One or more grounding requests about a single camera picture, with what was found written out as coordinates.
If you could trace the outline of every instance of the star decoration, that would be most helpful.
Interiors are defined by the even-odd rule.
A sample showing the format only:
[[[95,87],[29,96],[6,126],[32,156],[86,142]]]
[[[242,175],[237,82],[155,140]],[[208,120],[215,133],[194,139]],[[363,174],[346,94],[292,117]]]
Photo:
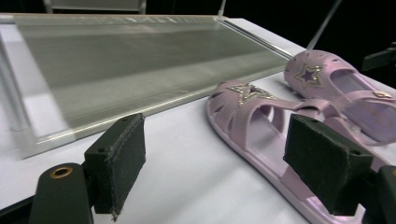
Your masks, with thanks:
[[[295,78],[302,83],[303,90],[309,86],[324,87],[320,82],[320,72],[322,68],[322,66],[310,66],[307,63],[303,63],[300,73],[295,76]]]
[[[240,105],[244,104],[246,101],[252,99],[253,97],[259,97],[263,99],[276,100],[275,96],[268,91],[262,90],[250,83],[240,84],[227,88],[231,91],[236,91],[239,93],[238,103]]]

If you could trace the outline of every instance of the pink sandal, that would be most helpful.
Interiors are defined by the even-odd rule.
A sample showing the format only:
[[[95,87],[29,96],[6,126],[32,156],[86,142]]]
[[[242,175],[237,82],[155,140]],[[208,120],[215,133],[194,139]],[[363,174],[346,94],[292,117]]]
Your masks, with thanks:
[[[206,103],[208,120],[219,136],[258,169],[309,221],[360,223],[363,214],[361,208],[354,217],[330,215],[300,177],[283,161],[284,110],[311,118],[322,114],[324,123],[348,132],[348,127],[340,119],[339,111],[329,101],[285,101],[238,80],[220,83]]]
[[[371,138],[356,137],[361,145],[396,142],[396,95],[377,90],[340,57],[322,50],[306,50],[287,63],[284,75],[291,88],[304,98],[332,101],[347,116],[349,126]]]

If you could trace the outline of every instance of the white table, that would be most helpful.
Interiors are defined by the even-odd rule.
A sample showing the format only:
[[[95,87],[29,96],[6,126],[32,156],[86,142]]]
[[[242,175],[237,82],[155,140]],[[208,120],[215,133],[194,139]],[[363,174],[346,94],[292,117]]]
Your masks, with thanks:
[[[229,19],[280,48],[303,48],[249,21]],[[253,82],[279,98],[298,100],[275,74]],[[392,91],[380,83],[384,91]],[[20,160],[7,146],[6,116],[0,105],[0,209],[35,194],[39,176],[50,167],[82,163],[85,150],[101,133]],[[147,161],[117,223],[306,223],[276,189],[234,153],[205,117],[205,99],[149,116],[145,123]],[[396,161],[391,145],[383,154]],[[111,215],[93,215],[113,223]]]

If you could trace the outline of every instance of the sandal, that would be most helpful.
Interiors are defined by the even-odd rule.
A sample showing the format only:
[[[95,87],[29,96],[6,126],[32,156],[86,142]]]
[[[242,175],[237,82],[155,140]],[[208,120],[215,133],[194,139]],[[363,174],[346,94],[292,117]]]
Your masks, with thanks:
[[[283,161],[285,110],[311,118],[322,114],[329,124],[337,123],[334,121],[340,116],[329,101],[285,101],[238,80],[220,83],[206,102],[208,120],[217,134],[260,171],[309,221],[360,223],[363,214],[361,208],[354,217],[330,215],[300,177]],[[340,120],[340,127],[347,129]]]
[[[358,137],[361,144],[396,142],[396,95],[377,90],[340,57],[321,50],[303,51],[287,63],[284,76],[304,98],[332,101],[350,125],[369,137]]]

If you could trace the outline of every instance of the dark background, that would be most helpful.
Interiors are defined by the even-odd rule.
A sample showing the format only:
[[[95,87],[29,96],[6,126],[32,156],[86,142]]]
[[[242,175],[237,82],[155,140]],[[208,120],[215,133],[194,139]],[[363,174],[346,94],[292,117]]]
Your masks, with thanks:
[[[246,19],[306,47],[327,16],[333,2],[333,0],[228,0],[224,16]],[[221,0],[148,0],[147,13],[216,15],[220,5]],[[45,12],[40,0],[0,0],[0,11]],[[77,12],[64,10],[61,13]],[[80,13],[98,12],[80,11]],[[365,56],[385,50],[393,41],[396,41],[395,0],[344,0],[315,49],[337,54],[361,70]],[[394,63],[363,74],[396,88]]]

